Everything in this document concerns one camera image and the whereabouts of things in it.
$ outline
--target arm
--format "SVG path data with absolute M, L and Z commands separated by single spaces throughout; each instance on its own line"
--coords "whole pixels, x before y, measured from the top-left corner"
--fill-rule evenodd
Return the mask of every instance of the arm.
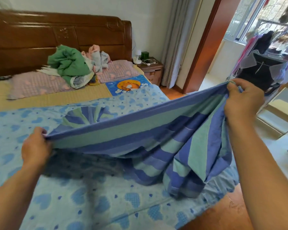
M 27 212 L 36 183 L 51 153 L 40 127 L 34 129 L 23 143 L 21 154 L 24 160 L 20 171 L 0 187 L 0 230 L 19 229 Z
M 243 198 L 255 229 L 288 229 L 288 180 L 254 129 L 264 93 L 253 84 L 228 84 L 225 114 Z

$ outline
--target wooden door frame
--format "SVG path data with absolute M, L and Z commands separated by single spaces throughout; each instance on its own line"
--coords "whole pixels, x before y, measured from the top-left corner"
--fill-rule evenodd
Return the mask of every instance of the wooden door frame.
M 215 0 L 182 93 L 198 91 L 241 0 Z

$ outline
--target white wall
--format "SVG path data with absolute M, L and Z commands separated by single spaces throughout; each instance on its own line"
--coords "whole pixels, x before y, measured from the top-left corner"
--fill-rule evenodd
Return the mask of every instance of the white wall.
M 224 41 L 224 45 L 209 72 L 211 76 L 216 77 L 220 81 L 225 81 L 225 79 L 230 75 L 245 48 L 243 44 L 228 40 Z
M 208 18 L 210 16 L 212 7 L 214 5 L 215 0 L 203 0 L 200 10 L 196 19 L 196 23 L 190 38 L 190 42 L 187 48 L 187 52 L 185 54 L 184 61 L 181 66 L 181 70 L 179 72 L 176 85 L 180 88 L 183 88 L 185 80 L 187 79 L 192 61 L 194 59 L 197 47 L 202 38 L 203 32 L 205 30 Z
M 15 10 L 116 16 L 132 23 L 136 47 L 161 59 L 173 0 L 10 0 Z

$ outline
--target hand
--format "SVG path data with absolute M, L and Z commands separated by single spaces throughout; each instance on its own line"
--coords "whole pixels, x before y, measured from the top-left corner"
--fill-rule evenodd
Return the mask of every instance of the hand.
M 47 142 L 42 134 L 47 131 L 41 127 L 36 127 L 34 132 L 24 141 L 21 148 L 23 166 L 36 166 L 44 168 L 51 156 L 52 146 Z
M 228 83 L 229 98 L 224 107 L 228 124 L 253 124 L 258 110 L 264 104 L 264 92 L 246 80 L 235 78 L 232 81 L 236 85 Z M 239 92 L 238 86 L 244 90 L 242 93 Z

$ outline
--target orange floor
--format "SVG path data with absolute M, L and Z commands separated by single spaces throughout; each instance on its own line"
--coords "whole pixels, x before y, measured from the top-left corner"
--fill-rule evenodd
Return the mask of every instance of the orange floor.
M 182 97 L 183 94 L 161 86 L 160 89 L 170 99 Z M 228 193 L 214 207 L 182 227 L 180 230 L 252 230 L 244 204 L 240 184 L 233 193 Z

